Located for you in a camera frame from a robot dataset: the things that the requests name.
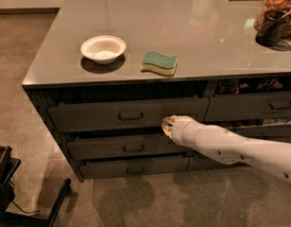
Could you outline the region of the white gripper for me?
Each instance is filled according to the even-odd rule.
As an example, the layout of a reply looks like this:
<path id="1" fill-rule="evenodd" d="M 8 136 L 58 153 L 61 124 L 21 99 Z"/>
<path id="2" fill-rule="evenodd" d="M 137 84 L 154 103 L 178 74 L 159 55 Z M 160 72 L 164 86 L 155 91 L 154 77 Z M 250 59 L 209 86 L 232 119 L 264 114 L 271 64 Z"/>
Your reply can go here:
<path id="1" fill-rule="evenodd" d="M 204 125 L 189 116 L 171 115 L 163 119 L 161 127 L 177 145 L 196 149 L 196 136 Z"/>

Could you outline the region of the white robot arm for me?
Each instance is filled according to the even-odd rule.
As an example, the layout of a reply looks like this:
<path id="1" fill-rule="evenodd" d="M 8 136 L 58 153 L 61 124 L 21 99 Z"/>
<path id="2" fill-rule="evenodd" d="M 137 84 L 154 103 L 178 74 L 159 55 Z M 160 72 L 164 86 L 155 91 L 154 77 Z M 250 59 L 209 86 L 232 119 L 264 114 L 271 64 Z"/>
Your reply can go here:
<path id="1" fill-rule="evenodd" d="M 224 165 L 241 162 L 291 183 L 291 143 L 248 138 L 189 116 L 167 116 L 163 132 L 177 145 Z"/>

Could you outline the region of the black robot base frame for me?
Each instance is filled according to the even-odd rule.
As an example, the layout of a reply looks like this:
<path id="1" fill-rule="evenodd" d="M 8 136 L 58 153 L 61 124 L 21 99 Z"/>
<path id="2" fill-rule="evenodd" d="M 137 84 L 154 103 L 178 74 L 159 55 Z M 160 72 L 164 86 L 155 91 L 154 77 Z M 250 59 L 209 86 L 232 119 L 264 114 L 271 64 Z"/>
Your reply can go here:
<path id="1" fill-rule="evenodd" d="M 36 218 L 38 211 L 26 212 L 21 208 L 22 214 L 8 212 L 11 203 L 16 205 L 11 178 L 21 164 L 20 159 L 11 157 L 11 152 L 10 146 L 0 145 L 0 227 L 54 227 L 62 203 L 71 189 L 71 180 L 63 182 L 48 218 Z"/>

